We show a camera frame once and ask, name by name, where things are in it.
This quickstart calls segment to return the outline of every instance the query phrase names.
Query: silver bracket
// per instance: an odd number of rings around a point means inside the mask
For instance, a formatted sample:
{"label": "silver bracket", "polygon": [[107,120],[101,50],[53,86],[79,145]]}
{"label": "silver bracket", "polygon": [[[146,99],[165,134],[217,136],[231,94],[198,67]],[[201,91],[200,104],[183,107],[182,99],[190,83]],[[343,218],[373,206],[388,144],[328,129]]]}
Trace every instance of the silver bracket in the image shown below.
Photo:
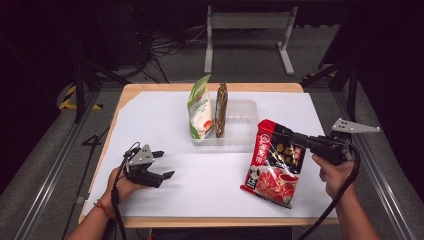
{"label": "silver bracket", "polygon": [[153,153],[150,150],[150,146],[145,144],[131,160],[129,161],[129,166],[137,166],[143,164],[153,163],[155,161]]}
{"label": "silver bracket", "polygon": [[332,130],[345,133],[376,133],[381,131],[380,127],[370,127],[341,118],[334,123]]}

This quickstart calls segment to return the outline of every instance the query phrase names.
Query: white paper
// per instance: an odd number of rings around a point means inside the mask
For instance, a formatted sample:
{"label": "white paper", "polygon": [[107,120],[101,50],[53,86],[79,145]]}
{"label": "white paper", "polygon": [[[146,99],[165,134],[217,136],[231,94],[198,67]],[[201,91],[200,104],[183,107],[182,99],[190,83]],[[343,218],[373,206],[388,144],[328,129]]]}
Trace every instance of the white paper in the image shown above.
{"label": "white paper", "polygon": [[[94,180],[88,204],[106,188],[111,170],[135,142],[164,151],[149,171],[175,171],[161,187],[134,193],[120,204],[123,216],[158,217],[319,217],[331,199],[319,179],[319,166],[305,155],[292,209],[240,190],[250,166],[254,144],[194,146],[188,131],[189,92],[142,92],[118,113],[107,152]],[[229,98],[253,100],[259,121],[270,119],[295,132],[323,135],[307,93],[230,92]],[[85,208],[82,215],[87,215]]]}

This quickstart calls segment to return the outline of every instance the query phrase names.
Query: human hand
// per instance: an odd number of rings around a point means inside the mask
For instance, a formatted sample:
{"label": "human hand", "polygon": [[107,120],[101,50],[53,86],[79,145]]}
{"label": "human hand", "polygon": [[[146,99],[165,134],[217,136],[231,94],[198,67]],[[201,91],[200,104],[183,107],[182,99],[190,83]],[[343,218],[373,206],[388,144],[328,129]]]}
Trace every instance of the human hand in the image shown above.
{"label": "human hand", "polygon": [[[111,191],[113,189],[113,184],[115,182],[115,178],[116,178],[116,175],[118,174],[118,171],[119,171],[119,167],[113,169],[112,172],[109,175],[107,188],[106,188],[105,193],[102,196],[102,199],[105,199],[105,201],[107,203],[111,202]],[[140,189],[143,189],[143,188],[147,188],[146,186],[143,186],[143,185],[140,185],[140,184],[135,184],[135,183],[129,181],[125,177],[123,171],[121,171],[121,173],[120,173],[119,180],[116,184],[116,187],[117,187],[118,192],[119,192],[119,202],[126,201],[131,196],[131,194],[133,192],[140,190]]]}
{"label": "human hand", "polygon": [[[312,159],[321,167],[319,176],[323,182],[326,182],[326,192],[331,198],[335,198],[340,187],[346,181],[353,169],[353,162],[345,162],[339,166],[334,166],[324,158],[316,154],[312,155]],[[345,191],[345,195],[354,194],[353,183]]]}

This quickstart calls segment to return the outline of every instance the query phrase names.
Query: clear plastic tray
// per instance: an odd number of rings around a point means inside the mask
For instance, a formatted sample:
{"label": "clear plastic tray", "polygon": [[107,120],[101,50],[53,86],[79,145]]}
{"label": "clear plastic tray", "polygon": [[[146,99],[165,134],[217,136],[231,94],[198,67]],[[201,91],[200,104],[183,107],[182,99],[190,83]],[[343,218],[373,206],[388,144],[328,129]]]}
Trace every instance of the clear plastic tray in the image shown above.
{"label": "clear plastic tray", "polygon": [[[211,102],[215,116],[216,101]],[[205,139],[192,139],[192,141],[196,146],[250,145],[255,143],[258,123],[258,108],[255,101],[228,100],[224,135],[217,138],[214,127]]]}

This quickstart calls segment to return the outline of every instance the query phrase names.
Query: metal stand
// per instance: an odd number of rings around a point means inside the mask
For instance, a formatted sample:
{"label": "metal stand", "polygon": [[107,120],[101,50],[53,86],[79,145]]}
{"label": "metal stand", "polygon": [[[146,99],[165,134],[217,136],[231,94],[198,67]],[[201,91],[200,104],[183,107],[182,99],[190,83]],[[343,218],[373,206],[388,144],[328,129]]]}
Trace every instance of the metal stand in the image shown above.
{"label": "metal stand", "polygon": [[207,32],[208,43],[206,47],[205,69],[204,73],[212,73],[212,57],[213,57],[213,29],[258,29],[258,28],[271,28],[280,29],[284,28],[284,38],[282,42],[277,42],[278,51],[280,52],[281,59],[283,60],[286,73],[293,75],[294,70],[290,62],[289,55],[287,54],[287,45],[290,39],[290,34],[293,29],[294,20],[296,18],[297,7],[292,7],[291,12],[273,12],[273,13],[224,13],[212,12],[212,7],[208,6],[207,17]]}

